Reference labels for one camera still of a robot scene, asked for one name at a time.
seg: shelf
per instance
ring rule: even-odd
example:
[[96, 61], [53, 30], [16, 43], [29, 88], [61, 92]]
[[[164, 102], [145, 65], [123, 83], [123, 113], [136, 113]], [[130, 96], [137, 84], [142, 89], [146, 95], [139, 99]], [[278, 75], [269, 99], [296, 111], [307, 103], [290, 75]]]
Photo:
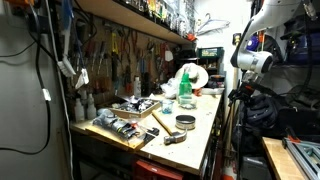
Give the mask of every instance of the shelf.
[[96, 16], [130, 27], [151, 36], [155, 36], [168, 42], [176, 44], [191, 44], [190, 41], [181, 38], [178, 34], [170, 31], [170, 29], [156, 24], [151, 19], [142, 16], [142, 12], [135, 12], [127, 7], [124, 7], [124, 5], [121, 5], [122, 2], [120, 1], [78, 0], [78, 2], [85, 11]]

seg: spool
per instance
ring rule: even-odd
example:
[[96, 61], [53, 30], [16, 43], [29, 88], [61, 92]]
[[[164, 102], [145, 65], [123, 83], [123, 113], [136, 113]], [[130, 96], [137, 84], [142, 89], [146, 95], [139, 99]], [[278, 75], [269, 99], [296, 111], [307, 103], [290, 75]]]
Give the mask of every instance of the spool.
[[179, 115], [176, 117], [176, 127], [182, 130], [195, 128], [196, 118], [190, 115]]

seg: green bottle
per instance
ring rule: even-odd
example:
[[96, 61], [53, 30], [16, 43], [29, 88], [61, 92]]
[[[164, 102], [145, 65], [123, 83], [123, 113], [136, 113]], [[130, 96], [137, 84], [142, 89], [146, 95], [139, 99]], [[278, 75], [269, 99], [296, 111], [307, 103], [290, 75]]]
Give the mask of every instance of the green bottle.
[[179, 85], [179, 98], [178, 103], [184, 104], [185, 102], [181, 102], [181, 99], [191, 99], [192, 98], [192, 86], [189, 81], [189, 74], [184, 73]]

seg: hammer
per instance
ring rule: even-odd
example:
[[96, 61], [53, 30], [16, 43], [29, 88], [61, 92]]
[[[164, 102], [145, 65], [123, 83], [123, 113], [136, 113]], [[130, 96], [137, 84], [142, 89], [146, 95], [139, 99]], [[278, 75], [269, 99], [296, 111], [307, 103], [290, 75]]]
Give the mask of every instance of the hammer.
[[157, 114], [156, 110], [152, 111], [152, 115], [156, 120], [161, 124], [161, 126], [168, 132], [170, 136], [164, 137], [164, 144], [169, 145], [171, 143], [179, 143], [183, 142], [187, 138], [187, 130], [185, 130], [183, 133], [179, 132], [172, 132], [168, 126], [166, 126], [160, 119], [159, 115]]

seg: wooden hammer handle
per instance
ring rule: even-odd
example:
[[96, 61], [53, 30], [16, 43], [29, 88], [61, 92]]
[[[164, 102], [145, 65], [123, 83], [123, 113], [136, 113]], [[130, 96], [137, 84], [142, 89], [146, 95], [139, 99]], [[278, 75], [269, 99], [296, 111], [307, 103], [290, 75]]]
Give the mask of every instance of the wooden hammer handle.
[[161, 124], [161, 126], [169, 133], [170, 136], [172, 136], [172, 131], [169, 129], [168, 126], [166, 126], [160, 119], [158, 112], [156, 110], [152, 111], [153, 117]]

